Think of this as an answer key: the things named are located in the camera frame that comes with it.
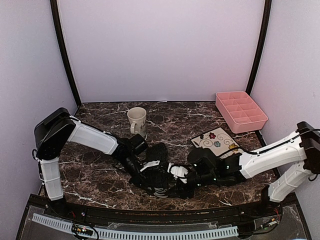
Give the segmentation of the black striped underwear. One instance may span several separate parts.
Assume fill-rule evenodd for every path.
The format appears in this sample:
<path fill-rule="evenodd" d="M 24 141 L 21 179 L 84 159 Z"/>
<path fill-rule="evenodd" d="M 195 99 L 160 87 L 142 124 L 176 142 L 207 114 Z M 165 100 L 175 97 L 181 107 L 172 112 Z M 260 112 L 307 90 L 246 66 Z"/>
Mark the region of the black striped underwear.
<path fill-rule="evenodd" d="M 146 167 L 142 173 L 150 184 L 148 189 L 151 195 L 165 199 L 168 197 L 169 173 L 168 173 L 168 149 L 164 143 L 158 143 L 146 150 Z"/>

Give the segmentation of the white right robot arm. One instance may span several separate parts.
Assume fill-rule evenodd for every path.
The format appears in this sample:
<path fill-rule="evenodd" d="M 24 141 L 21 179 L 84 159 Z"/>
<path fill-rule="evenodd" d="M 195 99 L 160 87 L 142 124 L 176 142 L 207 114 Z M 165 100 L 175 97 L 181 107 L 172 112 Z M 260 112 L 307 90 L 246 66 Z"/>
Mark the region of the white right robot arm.
<path fill-rule="evenodd" d="M 320 131 L 302 121 L 285 138 L 256 150 L 240 147 L 222 128 L 192 140 L 194 149 L 187 156 L 191 167 L 170 163 L 167 171 L 182 183 L 184 195 L 202 186 L 234 186 L 270 169 L 290 164 L 290 168 L 263 190 L 264 199 L 255 213 L 266 217 L 275 203 L 311 176 L 320 174 Z"/>

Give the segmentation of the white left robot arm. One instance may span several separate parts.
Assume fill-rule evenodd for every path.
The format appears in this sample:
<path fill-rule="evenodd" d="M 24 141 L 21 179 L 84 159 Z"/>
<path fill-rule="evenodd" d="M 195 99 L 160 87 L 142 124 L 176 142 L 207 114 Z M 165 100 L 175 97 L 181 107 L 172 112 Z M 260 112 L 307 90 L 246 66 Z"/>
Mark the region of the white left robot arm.
<path fill-rule="evenodd" d="M 76 143 L 111 156 L 118 161 L 131 176 L 131 182 L 152 194 L 156 187 L 138 162 L 138 155 L 148 147 L 146 140 L 135 134 L 131 138 L 120 138 L 85 124 L 60 107 L 34 128 L 36 148 L 33 158 L 38 162 L 39 176 L 47 197 L 53 201 L 51 210 L 60 218 L 67 218 L 70 206 L 62 198 L 59 159 L 67 143 Z"/>

